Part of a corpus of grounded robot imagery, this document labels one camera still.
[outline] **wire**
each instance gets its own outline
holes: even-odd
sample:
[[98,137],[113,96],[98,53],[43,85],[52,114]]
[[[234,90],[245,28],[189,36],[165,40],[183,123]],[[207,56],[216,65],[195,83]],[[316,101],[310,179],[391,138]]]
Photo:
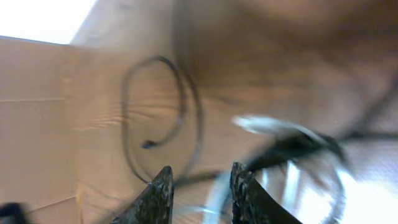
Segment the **wire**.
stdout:
[[[339,139],[350,139],[350,138],[357,138],[358,136],[362,135],[361,130],[365,129],[375,117],[379,116],[382,113],[383,109],[389,106],[391,103],[394,102],[394,99],[398,95],[398,76],[392,81],[390,88],[386,91],[385,94],[381,97],[380,100],[376,101],[369,109],[362,114],[362,116],[354,123],[353,127],[346,131],[342,137]],[[382,134],[379,133],[377,135],[379,138],[383,138]]]
[[383,132],[363,132],[355,133],[345,138],[341,138],[340,142],[350,141],[396,141],[398,140],[398,133],[383,133]]
[[174,127],[169,131],[166,136],[161,139],[160,141],[152,141],[152,140],[147,140],[141,147],[144,149],[152,149],[154,147],[159,147],[163,146],[164,144],[167,144],[171,139],[173,139],[177,134],[178,131],[181,129],[185,115],[187,113],[187,103],[185,101],[185,90],[183,87],[183,82],[178,74],[177,68],[175,65],[168,60],[165,57],[162,56],[155,56],[152,58],[148,58],[147,60],[139,63],[138,65],[132,67],[124,76],[123,82],[122,82],[122,87],[121,87],[121,112],[122,112],[122,122],[121,122],[121,136],[122,136],[122,142],[123,142],[123,152],[124,152],[124,157],[126,158],[127,164],[129,165],[132,173],[138,177],[141,181],[144,183],[148,184],[150,181],[146,180],[143,178],[137,171],[136,167],[134,166],[134,163],[131,160],[130,157],[130,149],[132,148],[132,141],[131,141],[131,129],[129,126],[129,116],[128,116],[128,102],[129,102],[129,86],[130,86],[130,80],[134,74],[136,74],[138,71],[140,71],[142,68],[154,63],[154,62],[163,62],[165,63],[169,69],[171,69],[173,76],[175,78],[177,88],[178,88],[178,101],[179,101],[179,107],[178,107],[178,115],[176,122],[174,124]]

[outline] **bright light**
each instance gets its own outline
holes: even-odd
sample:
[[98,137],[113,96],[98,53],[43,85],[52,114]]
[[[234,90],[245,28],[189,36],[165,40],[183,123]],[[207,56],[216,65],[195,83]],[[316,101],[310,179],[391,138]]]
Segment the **bright light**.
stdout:
[[96,0],[0,0],[0,35],[69,44]]
[[348,198],[344,224],[397,223],[397,198],[386,189],[386,183],[363,182]]

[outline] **brown surface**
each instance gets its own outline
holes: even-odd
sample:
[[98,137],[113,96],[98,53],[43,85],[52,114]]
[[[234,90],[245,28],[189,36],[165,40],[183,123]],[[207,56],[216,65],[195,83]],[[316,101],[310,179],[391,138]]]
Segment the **brown surface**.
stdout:
[[[303,1],[298,8],[288,2],[289,7],[277,3],[257,7],[256,2],[190,1],[190,52],[206,113],[205,152],[197,170],[229,169],[264,141],[234,127],[233,115],[264,113],[335,134],[385,90],[398,69],[392,32],[397,22],[385,13],[380,17],[391,21],[381,26],[385,20],[374,13],[394,8],[388,4],[336,2],[332,9],[318,11],[316,5],[305,7],[313,1]],[[70,111],[85,223],[110,219],[116,208],[144,188],[130,173],[121,150],[120,83],[140,60],[172,55],[171,10],[171,1],[99,1],[73,41],[75,46],[68,49]],[[269,14],[283,21],[264,17]],[[363,27],[366,32],[354,29],[363,24],[357,14],[374,21]],[[345,32],[351,28],[356,32]],[[341,32],[349,38],[343,39]],[[143,70],[132,81],[137,145],[160,138],[172,124],[176,94],[172,82],[162,65]],[[141,151],[136,159],[151,173],[164,164],[178,172],[192,151],[192,120],[191,109],[178,139],[158,151]],[[193,194],[176,191],[177,205],[202,204],[207,189],[204,185]],[[197,223],[197,218],[180,221]]]
[[0,201],[43,224],[78,223],[64,60],[60,45],[0,39]]

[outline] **wooden surface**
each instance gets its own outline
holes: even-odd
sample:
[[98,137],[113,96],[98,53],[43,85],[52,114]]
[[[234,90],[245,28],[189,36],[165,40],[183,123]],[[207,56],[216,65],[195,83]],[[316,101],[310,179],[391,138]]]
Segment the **wooden surface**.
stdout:
[[[335,16],[328,9],[314,16],[317,7],[256,3],[189,3],[188,51],[206,116],[205,151],[196,171],[229,169],[233,161],[270,139],[233,126],[230,120],[236,114],[268,114],[336,134],[396,75],[397,39],[392,31],[397,21],[388,13],[374,16],[375,11],[394,9],[388,5],[392,3],[376,7],[371,1],[355,1],[336,6],[344,9],[344,15]],[[362,26],[356,15],[359,8],[360,15],[374,22]],[[171,0],[100,0],[67,49],[66,83],[84,223],[106,223],[105,217],[110,219],[144,188],[130,173],[121,150],[121,79],[149,56],[172,58],[172,9]],[[292,11],[295,17],[288,16]],[[320,27],[329,29],[319,33]],[[138,73],[131,86],[129,104],[138,146],[143,140],[161,138],[171,127],[177,91],[170,72],[159,63]],[[136,159],[152,174],[171,165],[178,175],[193,150],[193,119],[191,102],[180,136],[156,151],[139,149]],[[176,190],[175,206],[203,203],[208,185],[195,189],[194,194]],[[176,222],[198,223],[199,218]]]

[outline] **speckled black object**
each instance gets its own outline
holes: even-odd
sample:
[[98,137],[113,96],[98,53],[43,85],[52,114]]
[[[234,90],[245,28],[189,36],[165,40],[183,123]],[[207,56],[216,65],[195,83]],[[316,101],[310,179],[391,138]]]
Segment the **speckled black object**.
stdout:
[[136,200],[111,224],[170,224],[174,181],[172,168],[164,167]]
[[233,198],[233,224],[301,224],[238,162],[232,166],[229,187]]

